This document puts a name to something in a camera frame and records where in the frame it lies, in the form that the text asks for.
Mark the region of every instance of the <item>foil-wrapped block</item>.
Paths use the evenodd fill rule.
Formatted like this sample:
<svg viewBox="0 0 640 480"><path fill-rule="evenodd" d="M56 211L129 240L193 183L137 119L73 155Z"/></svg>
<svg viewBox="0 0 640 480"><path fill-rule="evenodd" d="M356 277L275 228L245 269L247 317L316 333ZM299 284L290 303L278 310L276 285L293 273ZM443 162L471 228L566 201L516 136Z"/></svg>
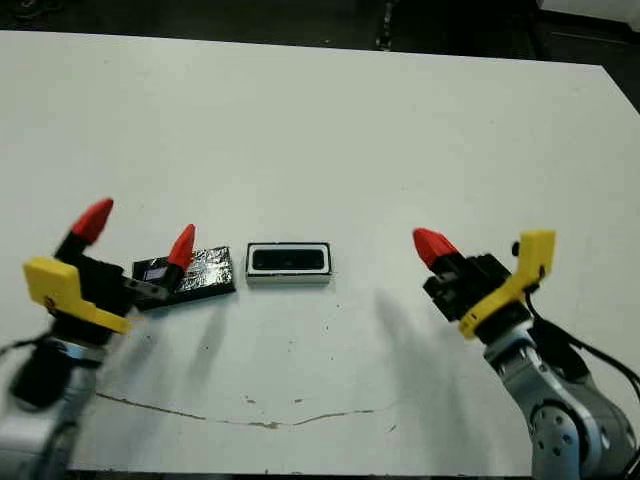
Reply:
<svg viewBox="0 0 640 480"><path fill-rule="evenodd" d="M168 257L141 260L133 264L133 278L159 284L167 268ZM229 247L196 250L191 265L176 291L166 300L141 298L135 302L138 310L174 305L198 298L235 292Z"/></svg>

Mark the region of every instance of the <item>red gripper tip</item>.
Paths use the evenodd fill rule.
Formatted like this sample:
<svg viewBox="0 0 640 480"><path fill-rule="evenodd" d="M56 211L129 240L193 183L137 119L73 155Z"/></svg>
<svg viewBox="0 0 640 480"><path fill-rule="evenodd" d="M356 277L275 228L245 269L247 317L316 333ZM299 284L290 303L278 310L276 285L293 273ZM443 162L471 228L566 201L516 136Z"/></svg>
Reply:
<svg viewBox="0 0 640 480"><path fill-rule="evenodd" d="M193 223L187 225L184 231L173 244L169 254L169 263L179 266L182 270L187 270L193 255L193 242L196 238L196 227Z"/></svg>
<svg viewBox="0 0 640 480"><path fill-rule="evenodd" d="M413 243L416 245L418 255L429 268L439 257L458 253L458 249L447 240L447 237L426 228L416 228L413 231Z"/></svg>
<svg viewBox="0 0 640 480"><path fill-rule="evenodd" d="M73 225L71 231L84 239L89 245L95 242L107 223L113 208L113 199L105 198L91 205Z"/></svg>

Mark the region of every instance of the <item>black cable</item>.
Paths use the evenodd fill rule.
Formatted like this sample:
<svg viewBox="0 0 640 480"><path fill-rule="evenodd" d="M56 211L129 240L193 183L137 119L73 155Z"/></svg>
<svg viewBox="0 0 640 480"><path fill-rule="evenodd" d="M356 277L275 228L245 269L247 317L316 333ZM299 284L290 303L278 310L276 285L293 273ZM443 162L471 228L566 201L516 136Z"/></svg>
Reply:
<svg viewBox="0 0 640 480"><path fill-rule="evenodd" d="M0 357L2 357L4 354L6 354L7 352L15 348L22 348L28 345L37 345L42 340L44 340L48 335L49 335L49 332L45 332L42 335L39 335L34 338L29 338L27 340L18 340L16 342L10 343L9 345L5 345L4 347L0 348Z"/></svg>
<svg viewBox="0 0 640 480"><path fill-rule="evenodd" d="M578 349L586 350L591 355L596 357L598 360L604 363L607 363L609 366L618 370L622 375L624 375L624 377L629 381L629 383L631 383L631 386L633 387L633 390L636 394L638 402L640 403L640 376L636 372L631 370L629 367L627 367L625 364L623 364L619 360L616 360L615 358L613 358L611 355L608 355L604 353L602 350L598 350L597 348L592 347L588 343L585 343L582 340L577 339L576 337L571 335L569 332L560 328L558 325L550 322L549 320L542 318L542 316L538 313L536 308L533 306L533 303L531 302L530 292L525 293L524 299L525 299L525 303L527 304L527 308L529 309L529 311L531 312L531 315L533 316L534 322L544 323L549 328L553 328L558 334L564 337L564 339L570 345ZM638 464L639 460L640 460L640 447L636 449L635 453L633 454L633 457L631 457L631 460L629 460L629 462L625 466L623 471L624 478L626 479L637 478L636 475L640 473L640 464Z"/></svg>

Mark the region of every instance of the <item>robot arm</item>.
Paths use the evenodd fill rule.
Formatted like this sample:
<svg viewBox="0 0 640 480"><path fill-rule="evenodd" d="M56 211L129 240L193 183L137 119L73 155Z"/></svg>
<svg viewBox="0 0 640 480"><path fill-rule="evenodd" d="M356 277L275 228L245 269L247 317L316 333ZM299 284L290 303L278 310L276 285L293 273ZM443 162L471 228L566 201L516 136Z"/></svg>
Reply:
<svg viewBox="0 0 640 480"><path fill-rule="evenodd" d="M121 267L84 256L112 205L105 199L91 206L55 259L37 257L25 264L31 299L47 308L53 322L33 342L35 349L11 383L0 417L0 479L63 477L106 344L113 333L129 330L125 315L139 298L166 298L191 261L193 225L175 242L161 286L129 279Z"/></svg>
<svg viewBox="0 0 640 480"><path fill-rule="evenodd" d="M435 274L424 289L466 338L486 345L485 359L522 411L533 478L622 478L636 460L629 421L572 348L584 344L540 318L530 303L551 271L554 233L522 235L514 275L492 255L464 257L436 232L417 229L414 242Z"/></svg>

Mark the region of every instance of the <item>yellow bracket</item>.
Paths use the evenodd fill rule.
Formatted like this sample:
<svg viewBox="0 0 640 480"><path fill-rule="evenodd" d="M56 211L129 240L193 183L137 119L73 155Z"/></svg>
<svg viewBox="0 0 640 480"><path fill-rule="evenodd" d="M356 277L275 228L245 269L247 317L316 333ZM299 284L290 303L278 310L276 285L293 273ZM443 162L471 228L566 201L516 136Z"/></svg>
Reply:
<svg viewBox="0 0 640 480"><path fill-rule="evenodd" d="M24 264L31 300L49 310L73 315L117 333L127 333L129 320L97 308L82 298L78 269L47 257L34 257Z"/></svg>
<svg viewBox="0 0 640 480"><path fill-rule="evenodd" d="M501 287L484 297L460 320L464 338L475 337L475 330L487 318L505 305L524 300L524 291L551 273L556 232L531 230L520 234L518 269Z"/></svg>

